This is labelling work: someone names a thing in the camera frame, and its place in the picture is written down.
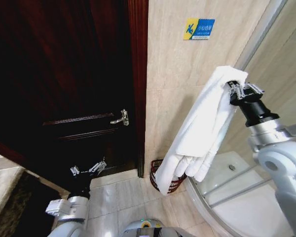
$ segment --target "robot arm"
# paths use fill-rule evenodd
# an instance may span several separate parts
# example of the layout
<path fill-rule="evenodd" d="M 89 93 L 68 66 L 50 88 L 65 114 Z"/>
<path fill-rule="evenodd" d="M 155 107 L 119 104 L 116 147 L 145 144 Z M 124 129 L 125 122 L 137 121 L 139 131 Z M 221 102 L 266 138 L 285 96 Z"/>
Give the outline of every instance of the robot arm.
<path fill-rule="evenodd" d="M 230 103 L 239 106 L 251 131 L 248 142 L 254 158 L 272 177 L 276 199 L 296 236 L 296 124 L 286 127 L 260 100 L 264 91 L 246 83 L 228 83 Z"/>

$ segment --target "dark wooden door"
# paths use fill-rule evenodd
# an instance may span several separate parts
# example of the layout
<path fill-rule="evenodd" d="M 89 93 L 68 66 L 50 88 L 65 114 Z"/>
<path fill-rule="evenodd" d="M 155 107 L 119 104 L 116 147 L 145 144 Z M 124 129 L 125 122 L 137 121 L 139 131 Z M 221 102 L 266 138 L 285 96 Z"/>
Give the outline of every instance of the dark wooden door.
<path fill-rule="evenodd" d="M 138 167 L 129 2 L 0 0 L 3 155 L 67 189 L 73 165 Z M 129 125 L 111 124 L 122 109 Z"/>

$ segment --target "sticker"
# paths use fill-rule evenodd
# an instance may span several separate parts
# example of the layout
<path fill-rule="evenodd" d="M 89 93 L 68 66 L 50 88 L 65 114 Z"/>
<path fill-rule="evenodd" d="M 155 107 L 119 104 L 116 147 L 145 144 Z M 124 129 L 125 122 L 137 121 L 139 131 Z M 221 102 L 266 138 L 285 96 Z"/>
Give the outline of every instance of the sticker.
<path fill-rule="evenodd" d="M 208 40 L 215 19 L 188 18 L 186 21 L 184 40 Z"/>

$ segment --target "floor tile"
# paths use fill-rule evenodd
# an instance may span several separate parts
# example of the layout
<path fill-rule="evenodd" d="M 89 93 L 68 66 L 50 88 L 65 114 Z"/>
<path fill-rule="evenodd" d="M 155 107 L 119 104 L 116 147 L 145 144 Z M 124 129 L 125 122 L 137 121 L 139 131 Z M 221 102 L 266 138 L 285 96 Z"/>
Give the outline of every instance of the floor tile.
<path fill-rule="evenodd" d="M 102 176 L 99 178 L 92 179 L 90 188 L 95 189 L 97 187 L 107 185 L 107 184 L 113 184 L 116 182 L 136 178 L 138 175 L 137 169 L 132 169 L 132 170 L 127 170 L 124 172 L 116 173 L 116 174 L 111 174 L 107 176 Z"/>
<path fill-rule="evenodd" d="M 179 226 L 182 229 L 204 222 L 203 217 L 194 206 L 187 191 L 170 196 L 170 200 Z"/>
<path fill-rule="evenodd" d="M 91 189 L 90 195 L 89 218 L 117 211 L 116 184 Z"/>
<path fill-rule="evenodd" d="M 116 184 L 117 210 L 144 203 L 140 179 L 134 178 Z"/>
<path fill-rule="evenodd" d="M 117 212 L 88 220 L 88 237 L 117 237 Z"/>
<path fill-rule="evenodd" d="M 153 201 L 158 198 L 164 197 L 157 189 L 150 182 L 150 178 L 145 177 L 144 179 L 140 180 L 140 184 L 142 186 L 143 195 L 144 195 L 144 202 Z"/>
<path fill-rule="evenodd" d="M 161 221 L 166 227 L 178 227 L 170 197 L 159 198 L 145 203 L 147 218 Z"/>
<path fill-rule="evenodd" d="M 195 237 L 215 237 L 212 228 L 206 222 L 186 229 Z"/>
<path fill-rule="evenodd" d="M 19 166 L 18 164 L 8 160 L 7 158 L 0 158 L 0 170 L 1 169 L 7 169 L 7 168 L 13 168 Z"/>
<path fill-rule="evenodd" d="M 131 222 L 147 218 L 145 206 L 143 204 L 118 211 L 117 216 L 119 234 L 121 234 Z"/>

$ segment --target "towel fold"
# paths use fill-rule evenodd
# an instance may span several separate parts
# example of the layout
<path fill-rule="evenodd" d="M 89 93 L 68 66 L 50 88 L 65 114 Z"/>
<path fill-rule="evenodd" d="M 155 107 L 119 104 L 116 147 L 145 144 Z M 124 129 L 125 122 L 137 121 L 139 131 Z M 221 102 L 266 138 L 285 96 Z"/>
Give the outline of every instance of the towel fold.
<path fill-rule="evenodd" d="M 204 179 L 236 110 L 229 103 L 226 83 L 235 80 L 243 86 L 247 75 L 230 66 L 215 69 L 155 174 L 162 194 L 168 193 L 174 176 L 186 173 L 199 182 Z"/>

